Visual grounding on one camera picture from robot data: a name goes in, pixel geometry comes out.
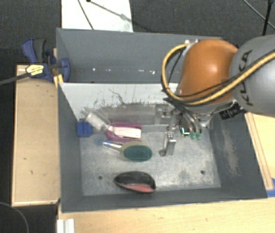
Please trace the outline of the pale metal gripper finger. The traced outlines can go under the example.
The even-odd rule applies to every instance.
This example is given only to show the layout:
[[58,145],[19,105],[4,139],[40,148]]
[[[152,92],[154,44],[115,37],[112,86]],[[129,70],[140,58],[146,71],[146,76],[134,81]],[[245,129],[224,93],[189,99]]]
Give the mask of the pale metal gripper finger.
[[167,155],[173,155],[174,148],[176,145],[176,139],[173,133],[167,133]]
[[166,154],[167,154],[167,147],[168,147],[168,133],[165,133],[164,139],[163,139],[163,147],[158,152],[161,157],[166,156]]

